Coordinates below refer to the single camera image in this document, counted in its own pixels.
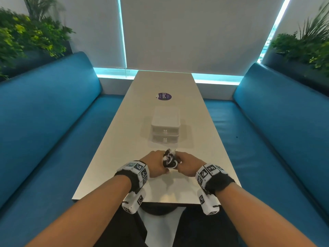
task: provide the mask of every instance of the black planter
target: black planter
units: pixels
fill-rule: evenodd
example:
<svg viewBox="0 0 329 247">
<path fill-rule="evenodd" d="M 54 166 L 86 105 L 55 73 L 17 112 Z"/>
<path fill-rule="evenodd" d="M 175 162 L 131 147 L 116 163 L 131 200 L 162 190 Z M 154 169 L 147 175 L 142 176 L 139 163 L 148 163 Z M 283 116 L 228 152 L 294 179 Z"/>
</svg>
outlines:
<svg viewBox="0 0 329 247">
<path fill-rule="evenodd" d="M 329 96 L 329 78 L 308 65 L 300 62 L 287 61 L 284 56 L 275 53 L 274 50 L 269 51 L 261 63 Z"/>
<path fill-rule="evenodd" d="M 72 49 L 69 41 L 65 41 L 64 46 L 66 47 L 64 56 L 71 55 Z M 51 57 L 49 54 L 42 51 L 27 51 L 25 54 L 27 56 L 26 58 L 17 58 L 14 60 L 14 68 L 3 67 L 2 74 L 12 78 L 58 59 Z"/>
</svg>

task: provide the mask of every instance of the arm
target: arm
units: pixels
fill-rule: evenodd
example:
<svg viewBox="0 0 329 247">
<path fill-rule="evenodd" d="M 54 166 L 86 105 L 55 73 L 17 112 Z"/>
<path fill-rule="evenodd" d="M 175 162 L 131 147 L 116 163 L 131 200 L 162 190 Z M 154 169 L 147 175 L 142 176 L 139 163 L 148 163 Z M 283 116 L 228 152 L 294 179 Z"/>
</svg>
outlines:
<svg viewBox="0 0 329 247">
<path fill-rule="evenodd" d="M 163 167 L 164 151 L 152 151 L 141 159 L 150 177 L 168 173 Z M 117 175 L 80 199 L 26 247 L 92 247 L 104 232 L 131 189 L 131 181 Z"/>
<path fill-rule="evenodd" d="M 177 170 L 189 177 L 206 163 L 185 152 L 177 152 L 182 162 Z M 215 192 L 228 217 L 249 247 L 315 245 L 291 223 L 236 183 Z"/>
</svg>

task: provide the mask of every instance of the green plant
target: green plant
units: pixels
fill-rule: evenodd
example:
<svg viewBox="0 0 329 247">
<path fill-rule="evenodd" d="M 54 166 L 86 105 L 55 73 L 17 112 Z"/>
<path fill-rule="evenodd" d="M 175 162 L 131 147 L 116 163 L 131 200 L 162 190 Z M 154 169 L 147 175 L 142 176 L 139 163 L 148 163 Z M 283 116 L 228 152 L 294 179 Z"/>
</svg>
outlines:
<svg viewBox="0 0 329 247">
<path fill-rule="evenodd" d="M 293 34 L 279 34 L 271 48 L 285 56 L 317 69 L 329 77 L 329 3 L 321 5 L 314 19 L 307 18 L 303 28 Z"/>
<path fill-rule="evenodd" d="M 32 20 L 43 20 L 49 9 L 57 4 L 57 0 L 24 0 Z"/>
<path fill-rule="evenodd" d="M 12 66 L 12 60 L 24 56 L 23 51 L 42 50 L 52 57 L 63 56 L 63 43 L 70 39 L 72 29 L 51 17 L 41 21 L 0 8 L 0 62 Z"/>
</svg>

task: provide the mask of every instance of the blue bench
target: blue bench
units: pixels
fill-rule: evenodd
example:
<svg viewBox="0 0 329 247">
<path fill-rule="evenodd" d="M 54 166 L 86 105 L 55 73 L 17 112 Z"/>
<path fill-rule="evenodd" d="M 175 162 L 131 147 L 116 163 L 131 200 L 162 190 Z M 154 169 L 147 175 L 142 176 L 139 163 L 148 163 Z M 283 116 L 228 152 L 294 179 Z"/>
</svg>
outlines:
<svg viewBox="0 0 329 247">
<path fill-rule="evenodd" d="M 73 204 L 122 99 L 101 94 L 84 53 L 0 84 L 0 246 Z M 327 246 L 328 98 L 255 64 L 234 99 L 205 103 L 242 186 Z"/>
</svg>

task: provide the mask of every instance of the bench backrest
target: bench backrest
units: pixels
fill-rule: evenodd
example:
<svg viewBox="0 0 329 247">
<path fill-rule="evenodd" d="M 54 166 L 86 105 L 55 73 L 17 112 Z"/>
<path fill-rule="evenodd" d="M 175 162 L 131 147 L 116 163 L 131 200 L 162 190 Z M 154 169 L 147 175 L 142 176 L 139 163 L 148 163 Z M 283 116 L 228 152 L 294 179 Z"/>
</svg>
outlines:
<svg viewBox="0 0 329 247">
<path fill-rule="evenodd" d="M 329 213 L 329 98 L 255 63 L 234 99 Z"/>
<path fill-rule="evenodd" d="M 100 92 L 82 52 L 0 83 L 0 207 Z"/>
</svg>

